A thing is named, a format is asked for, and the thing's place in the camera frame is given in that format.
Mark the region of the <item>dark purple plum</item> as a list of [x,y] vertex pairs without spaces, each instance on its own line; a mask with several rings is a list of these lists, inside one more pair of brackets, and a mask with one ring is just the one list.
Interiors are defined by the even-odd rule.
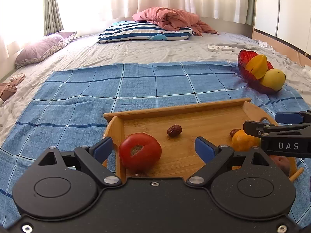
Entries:
[[289,177],[290,174],[290,162],[287,157],[270,155],[270,158],[274,163],[282,170],[282,172]]

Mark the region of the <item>white small box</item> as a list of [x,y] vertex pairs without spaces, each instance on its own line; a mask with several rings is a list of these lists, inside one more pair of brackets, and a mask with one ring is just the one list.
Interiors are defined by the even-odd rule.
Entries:
[[208,51],[209,51],[209,52],[218,52],[218,47],[217,47],[217,45],[208,44]]
[[231,46],[218,46],[218,48],[223,52],[234,52],[235,48]]

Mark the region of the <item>orange fruit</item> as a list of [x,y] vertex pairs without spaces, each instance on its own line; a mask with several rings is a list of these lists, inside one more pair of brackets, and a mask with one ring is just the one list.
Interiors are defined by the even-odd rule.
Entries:
[[249,151],[252,147],[260,145],[260,139],[258,137],[247,135],[240,129],[232,138],[231,147],[235,151]]

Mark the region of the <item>wooden serving tray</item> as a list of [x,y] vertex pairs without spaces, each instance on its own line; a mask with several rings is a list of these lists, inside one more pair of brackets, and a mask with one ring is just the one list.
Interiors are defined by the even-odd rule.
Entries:
[[[195,139],[202,136],[214,145],[230,145],[230,131],[242,128],[247,120],[277,125],[277,122],[249,98],[225,100],[183,106],[153,108],[148,110],[106,113],[108,125],[104,136],[110,136],[117,152],[120,144],[129,135],[146,133],[154,137],[162,148],[160,160],[145,177],[182,177],[187,179],[204,162],[195,152]],[[180,125],[182,133],[169,137],[167,130]]]

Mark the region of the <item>blue striped pillow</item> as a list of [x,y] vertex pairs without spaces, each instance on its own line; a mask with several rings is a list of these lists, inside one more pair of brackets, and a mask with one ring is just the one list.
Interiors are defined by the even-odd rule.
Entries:
[[149,22],[120,21],[105,29],[97,39],[97,43],[122,41],[182,41],[188,40],[194,32],[185,27],[178,31],[164,30]]

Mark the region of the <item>white crumpled cloth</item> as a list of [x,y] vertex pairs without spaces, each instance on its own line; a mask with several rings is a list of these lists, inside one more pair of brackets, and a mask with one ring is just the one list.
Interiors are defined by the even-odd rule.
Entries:
[[259,45],[261,48],[264,48],[264,49],[266,49],[266,50],[269,50],[270,52],[275,53],[275,49],[274,49],[271,45],[269,45],[267,42],[258,40],[258,45]]

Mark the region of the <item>yellow starfruit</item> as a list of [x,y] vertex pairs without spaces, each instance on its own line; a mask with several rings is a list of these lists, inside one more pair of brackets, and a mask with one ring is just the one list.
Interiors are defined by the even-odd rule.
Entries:
[[265,55],[257,55],[253,57],[246,64],[245,69],[253,74],[256,79],[263,78],[268,71],[267,57]]

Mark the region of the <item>red jujube date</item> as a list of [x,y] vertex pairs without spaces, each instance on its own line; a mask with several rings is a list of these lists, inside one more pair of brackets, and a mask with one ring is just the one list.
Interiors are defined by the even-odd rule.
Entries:
[[169,137],[176,137],[182,133],[182,127],[180,125],[173,125],[168,128],[167,135]]
[[231,138],[233,138],[233,136],[234,136],[238,131],[240,131],[239,128],[231,130],[231,131],[230,131],[230,136],[231,136]]

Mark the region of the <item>green drape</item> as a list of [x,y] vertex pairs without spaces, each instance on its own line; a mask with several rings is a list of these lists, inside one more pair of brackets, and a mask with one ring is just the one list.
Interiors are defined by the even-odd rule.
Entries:
[[57,0],[43,0],[44,35],[48,36],[63,30]]
[[256,0],[248,0],[247,15],[246,15],[247,25],[254,26],[255,12],[256,12]]

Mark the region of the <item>yellow mango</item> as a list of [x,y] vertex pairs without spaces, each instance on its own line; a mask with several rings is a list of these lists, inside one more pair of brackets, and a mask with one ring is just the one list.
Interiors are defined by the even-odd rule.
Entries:
[[270,69],[268,70],[264,77],[260,80],[260,84],[269,87],[274,91],[280,91],[286,81],[286,75],[282,70]]

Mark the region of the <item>blue plaid cloth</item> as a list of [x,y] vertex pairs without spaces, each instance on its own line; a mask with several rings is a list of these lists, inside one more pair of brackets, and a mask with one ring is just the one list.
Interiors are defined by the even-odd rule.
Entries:
[[123,63],[54,72],[1,136],[1,225],[19,218],[14,183],[49,146],[70,151],[103,136],[113,111],[250,98],[270,116],[308,104],[285,85],[275,95],[251,89],[236,62]]

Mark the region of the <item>green drape right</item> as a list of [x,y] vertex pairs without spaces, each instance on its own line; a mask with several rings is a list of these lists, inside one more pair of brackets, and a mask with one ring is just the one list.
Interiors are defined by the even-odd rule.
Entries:
[[255,12],[256,12],[256,0],[248,0],[247,15],[246,15],[247,25],[254,26]]

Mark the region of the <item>pink crumpled blanket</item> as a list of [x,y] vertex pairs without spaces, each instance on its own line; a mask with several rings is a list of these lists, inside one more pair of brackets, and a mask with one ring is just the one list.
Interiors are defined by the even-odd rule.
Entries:
[[136,22],[149,22],[158,25],[164,30],[179,31],[189,27],[195,35],[202,33],[218,34],[207,23],[203,22],[197,14],[185,10],[171,9],[167,7],[149,7],[142,12],[133,14]]

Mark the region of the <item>red tomato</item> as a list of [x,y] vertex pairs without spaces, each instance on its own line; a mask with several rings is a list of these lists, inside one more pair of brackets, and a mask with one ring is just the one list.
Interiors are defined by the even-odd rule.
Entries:
[[131,134],[119,146],[122,165],[136,173],[148,171],[159,161],[161,155],[159,142],[145,133]]

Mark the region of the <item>purple floral pillow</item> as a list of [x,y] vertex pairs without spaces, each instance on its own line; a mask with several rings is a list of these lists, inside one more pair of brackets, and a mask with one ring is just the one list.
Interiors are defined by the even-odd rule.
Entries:
[[27,45],[16,57],[15,68],[20,69],[26,65],[42,62],[69,44],[76,34],[77,32],[58,32]]

